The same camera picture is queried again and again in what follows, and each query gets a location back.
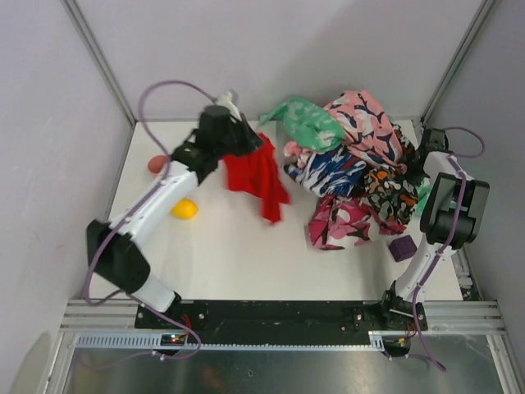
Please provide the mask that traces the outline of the red cloth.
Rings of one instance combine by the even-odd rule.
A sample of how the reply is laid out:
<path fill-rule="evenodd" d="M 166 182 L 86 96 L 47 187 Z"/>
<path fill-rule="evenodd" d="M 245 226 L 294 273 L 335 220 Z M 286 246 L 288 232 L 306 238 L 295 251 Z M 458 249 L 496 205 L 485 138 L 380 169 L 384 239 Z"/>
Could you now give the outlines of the red cloth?
<path fill-rule="evenodd" d="M 227 155 L 226 188 L 245 192 L 261 200 L 260 216 L 272 225 L 281 221 L 281 205 L 290 203 L 290 195 L 280 179 L 275 147 L 263 133 L 258 133 L 263 145 L 247 156 Z"/>

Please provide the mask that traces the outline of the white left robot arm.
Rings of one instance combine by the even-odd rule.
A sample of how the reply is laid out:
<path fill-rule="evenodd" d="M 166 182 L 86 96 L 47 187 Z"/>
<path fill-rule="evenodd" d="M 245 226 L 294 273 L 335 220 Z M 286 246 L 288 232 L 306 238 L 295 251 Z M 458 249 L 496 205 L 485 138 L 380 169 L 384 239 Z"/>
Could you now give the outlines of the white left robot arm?
<path fill-rule="evenodd" d="M 167 163 L 134 206 L 110 222 L 94 219 L 86 228 L 89 272 L 118 291 L 165 312 L 180 296 L 153 273 L 143 247 L 169 211 L 217 170 L 227 155 L 243 157 L 263 140 L 227 98 L 204 108 L 197 128 L 167 156 Z"/>

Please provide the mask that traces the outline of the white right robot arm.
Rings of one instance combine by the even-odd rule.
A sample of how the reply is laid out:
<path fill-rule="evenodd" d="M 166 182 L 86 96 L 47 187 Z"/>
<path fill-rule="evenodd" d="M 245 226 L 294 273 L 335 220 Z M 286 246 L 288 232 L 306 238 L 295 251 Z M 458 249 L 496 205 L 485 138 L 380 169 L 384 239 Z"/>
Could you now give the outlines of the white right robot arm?
<path fill-rule="evenodd" d="M 448 130 L 426 129 L 417 150 L 417 169 L 431 181 L 432 188 L 420 219 L 418 250 L 381 300 L 383 319 L 390 330 L 420 321 L 420 304 L 437 264 L 472 243 L 480 231 L 490 185 L 468 175 L 458 159 L 478 158 L 486 146 L 479 139 L 479 153 L 454 153 L 449 149 Z"/>

